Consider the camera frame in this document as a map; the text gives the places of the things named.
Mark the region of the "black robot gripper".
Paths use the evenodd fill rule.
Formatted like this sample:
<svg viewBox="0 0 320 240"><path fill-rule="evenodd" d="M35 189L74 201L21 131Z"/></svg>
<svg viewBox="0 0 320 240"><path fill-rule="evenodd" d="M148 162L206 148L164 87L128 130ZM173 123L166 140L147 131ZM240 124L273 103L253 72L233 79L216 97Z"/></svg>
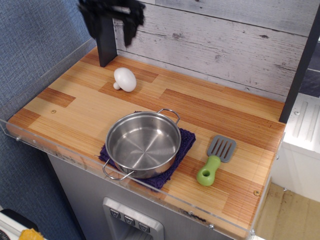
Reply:
<svg viewBox="0 0 320 240"><path fill-rule="evenodd" d="M98 38L102 31L100 16L122 18L124 44L126 47L132 44L136 36L138 26L144 24L145 5L138 0L79 0L78 8L81 12L87 30L94 39Z"/></svg>

